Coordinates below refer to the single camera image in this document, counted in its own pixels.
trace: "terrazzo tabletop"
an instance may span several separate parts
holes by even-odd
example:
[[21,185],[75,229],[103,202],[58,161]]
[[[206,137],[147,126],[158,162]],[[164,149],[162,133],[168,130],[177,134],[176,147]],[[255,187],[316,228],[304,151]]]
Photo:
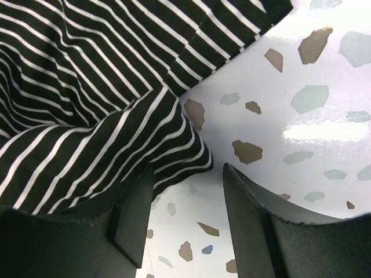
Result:
[[371,211],[371,2],[292,3],[281,23],[182,97],[215,169],[152,204],[137,278],[237,278],[225,162],[309,210]]

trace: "white speckled surface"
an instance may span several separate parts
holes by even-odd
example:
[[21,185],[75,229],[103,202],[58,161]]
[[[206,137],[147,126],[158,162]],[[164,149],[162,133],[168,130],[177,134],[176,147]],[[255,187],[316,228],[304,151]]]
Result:
[[[137,278],[237,278],[226,270],[234,255],[221,187],[225,162],[307,209],[340,218],[371,211],[371,2],[292,2],[287,18],[182,97],[205,110],[201,135],[216,167],[156,200]],[[190,107],[202,121],[194,110],[201,106]],[[185,242],[189,261],[179,256]],[[209,245],[213,251],[203,254]]]

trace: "black and white striped cloth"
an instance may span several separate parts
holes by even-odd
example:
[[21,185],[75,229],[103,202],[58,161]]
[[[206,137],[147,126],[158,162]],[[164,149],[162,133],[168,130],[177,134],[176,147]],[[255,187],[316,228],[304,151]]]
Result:
[[212,168],[178,97],[289,0],[0,0],[0,204],[58,213],[149,163],[155,195]]

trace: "striped fabric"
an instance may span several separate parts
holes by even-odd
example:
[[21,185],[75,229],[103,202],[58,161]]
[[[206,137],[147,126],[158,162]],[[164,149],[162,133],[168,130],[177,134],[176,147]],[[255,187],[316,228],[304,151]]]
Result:
[[0,0],[0,204],[60,213],[152,163],[212,168],[179,104],[289,0]]

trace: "brown spot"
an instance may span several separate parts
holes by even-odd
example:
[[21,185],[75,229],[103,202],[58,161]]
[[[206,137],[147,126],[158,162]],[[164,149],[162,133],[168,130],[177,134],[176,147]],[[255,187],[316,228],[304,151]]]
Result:
[[261,114],[260,107],[255,101],[250,101],[249,103],[246,103],[245,107],[247,110],[250,110],[251,112]]
[[263,158],[263,149],[248,142],[241,140],[232,143],[234,154],[244,164],[250,164]]
[[286,193],[284,193],[284,194],[277,194],[277,196],[279,196],[279,197],[281,197],[281,198],[283,198],[285,200],[289,200],[291,198],[291,196],[288,195],[288,194],[286,194]]
[[180,246],[179,256],[181,256],[186,262],[193,260],[191,244],[189,242],[185,242]]
[[353,205],[351,202],[347,201],[347,207],[350,210],[353,210],[355,208],[355,205]]
[[190,121],[193,123],[195,129],[201,131],[202,125],[205,122],[205,110],[202,104],[188,99],[184,104],[184,110],[186,111]]
[[327,45],[329,35],[333,29],[326,26],[325,28],[314,30],[307,38],[303,39],[298,51],[303,65],[317,62],[322,51]]
[[237,273],[237,266],[236,266],[236,260],[232,259],[229,262],[226,263],[227,265],[227,272],[229,273]]
[[211,235],[211,236],[219,236],[219,230],[213,228],[213,227],[210,227],[206,224],[203,224],[203,223],[200,223],[200,222],[197,222],[197,224],[205,231],[205,233],[207,233],[208,235]]
[[153,238],[153,230],[148,230],[148,231],[147,231],[147,238],[148,238],[148,239]]
[[264,57],[275,67],[279,72],[283,71],[283,56],[280,52],[270,49],[266,52]]

